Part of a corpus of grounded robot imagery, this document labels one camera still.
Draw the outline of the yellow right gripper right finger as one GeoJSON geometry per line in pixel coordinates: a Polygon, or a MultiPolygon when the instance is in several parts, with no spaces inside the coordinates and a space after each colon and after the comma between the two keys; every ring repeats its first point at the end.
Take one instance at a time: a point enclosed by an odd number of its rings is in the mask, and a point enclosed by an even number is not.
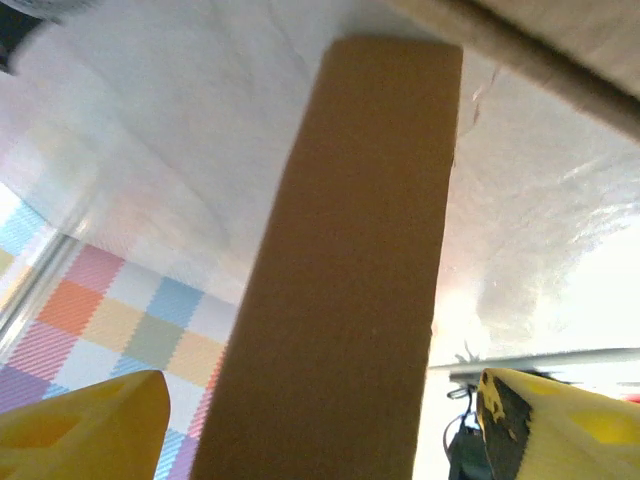
{"type": "Polygon", "coordinates": [[[482,372],[477,415],[496,479],[637,479],[639,405],[503,368],[482,372]]]}

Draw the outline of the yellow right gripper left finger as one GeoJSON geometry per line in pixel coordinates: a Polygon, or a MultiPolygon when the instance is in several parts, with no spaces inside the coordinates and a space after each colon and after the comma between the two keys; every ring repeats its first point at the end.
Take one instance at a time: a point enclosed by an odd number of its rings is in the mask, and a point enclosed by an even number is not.
{"type": "Polygon", "coordinates": [[[1,415],[3,479],[152,479],[170,417],[159,370],[143,370],[1,415]]]}

